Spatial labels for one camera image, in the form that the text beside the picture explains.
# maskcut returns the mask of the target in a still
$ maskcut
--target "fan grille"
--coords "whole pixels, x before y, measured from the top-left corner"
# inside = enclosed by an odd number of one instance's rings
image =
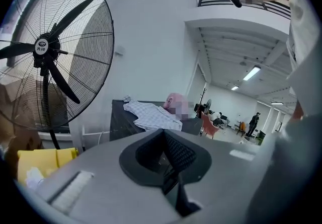
[[[15,42],[34,44],[85,0],[35,0],[24,14],[20,1],[13,3],[16,13],[23,16],[23,28]],[[1,43],[2,47],[10,45]],[[50,130],[68,123],[92,102],[104,84],[114,51],[113,21],[106,0],[93,0],[59,35],[59,43],[60,50],[68,54],[59,54],[54,63],[80,104],[69,99],[49,74],[45,105],[46,82],[40,68],[34,67],[33,53],[28,53],[17,56],[14,67],[1,68],[0,85],[5,86],[6,97],[1,100],[0,110],[10,121],[31,129]]]

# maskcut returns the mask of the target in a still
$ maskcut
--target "balcony railing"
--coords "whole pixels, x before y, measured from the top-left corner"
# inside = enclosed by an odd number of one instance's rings
[[[214,6],[214,5],[233,5],[230,0],[197,0],[198,7],[205,7],[205,6]],[[245,7],[252,7],[257,9],[266,10],[287,19],[291,19],[291,10],[290,7],[279,3],[279,2],[263,2],[259,4],[246,4],[242,3]]]

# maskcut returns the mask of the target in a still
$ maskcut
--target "pink chair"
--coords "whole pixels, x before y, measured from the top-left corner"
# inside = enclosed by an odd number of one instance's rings
[[[215,132],[217,132],[220,128],[214,126],[212,124],[211,120],[209,119],[209,117],[206,116],[203,112],[201,112],[201,119],[203,120],[203,124],[202,124],[203,131],[206,134],[212,135],[212,139],[213,139],[213,136],[215,135]]]

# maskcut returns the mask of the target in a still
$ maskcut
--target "black fan blade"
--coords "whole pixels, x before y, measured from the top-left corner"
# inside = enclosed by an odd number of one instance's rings
[[[51,36],[59,36],[71,23],[78,17],[83,10],[92,3],[93,0],[85,0],[84,2],[80,3],[74,9],[68,12],[63,19],[57,24],[55,30],[51,34]]]
[[[64,77],[59,72],[58,68],[56,67],[50,55],[45,56],[45,62],[46,62],[46,66],[48,67],[51,73],[51,76],[53,77],[53,79],[55,80],[57,86],[61,89],[61,91],[65,93],[66,96],[68,96],[72,101],[79,104],[80,103],[79,99],[72,91],[72,89],[69,87]]]
[[[0,59],[23,55],[35,50],[35,45],[29,43],[16,43],[0,50]]]

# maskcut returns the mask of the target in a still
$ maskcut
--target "white round logo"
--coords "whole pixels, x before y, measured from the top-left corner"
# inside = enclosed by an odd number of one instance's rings
[[[38,55],[43,55],[48,50],[48,41],[46,39],[39,39],[35,45],[35,52]]]

